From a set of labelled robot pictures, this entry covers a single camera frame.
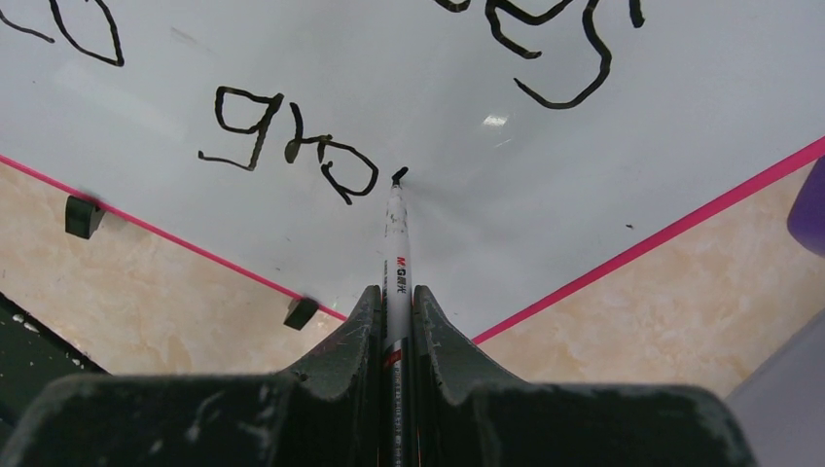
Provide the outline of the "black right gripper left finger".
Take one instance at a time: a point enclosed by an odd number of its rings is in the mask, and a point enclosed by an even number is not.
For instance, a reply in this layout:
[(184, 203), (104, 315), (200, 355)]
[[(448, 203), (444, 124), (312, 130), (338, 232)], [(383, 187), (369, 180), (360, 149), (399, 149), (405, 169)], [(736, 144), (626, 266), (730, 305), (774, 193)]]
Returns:
[(289, 367), (259, 375), (62, 377), (5, 466), (375, 466), (381, 293)]

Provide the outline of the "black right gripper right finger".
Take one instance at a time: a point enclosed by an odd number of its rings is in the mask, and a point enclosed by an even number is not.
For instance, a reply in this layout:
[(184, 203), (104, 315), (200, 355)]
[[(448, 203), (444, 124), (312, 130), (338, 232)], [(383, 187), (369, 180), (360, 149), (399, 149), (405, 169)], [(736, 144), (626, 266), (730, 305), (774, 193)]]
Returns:
[(728, 406), (694, 385), (539, 383), (483, 353), (415, 290), (425, 466), (752, 466)]

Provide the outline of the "pink framed whiteboard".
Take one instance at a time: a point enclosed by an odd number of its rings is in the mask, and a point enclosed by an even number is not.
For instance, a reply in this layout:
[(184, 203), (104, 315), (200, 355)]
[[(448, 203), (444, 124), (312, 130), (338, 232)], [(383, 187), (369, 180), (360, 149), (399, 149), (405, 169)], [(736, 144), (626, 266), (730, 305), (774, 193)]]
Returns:
[(5, 1), (1, 158), (344, 314), (401, 173), (486, 338), (824, 145), (820, 1)]

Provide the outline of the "silver whiteboard marker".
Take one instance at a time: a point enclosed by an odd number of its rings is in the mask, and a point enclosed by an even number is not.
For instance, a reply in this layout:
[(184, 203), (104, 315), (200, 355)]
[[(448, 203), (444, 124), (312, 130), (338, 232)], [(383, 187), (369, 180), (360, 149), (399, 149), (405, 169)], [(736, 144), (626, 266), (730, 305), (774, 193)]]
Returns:
[(381, 357), (383, 415), (380, 442), (382, 466), (415, 466), (410, 353), (412, 298), (410, 292), (410, 239), (407, 207), (403, 200), (403, 168), (391, 179), (385, 216), (382, 307), (384, 312)]

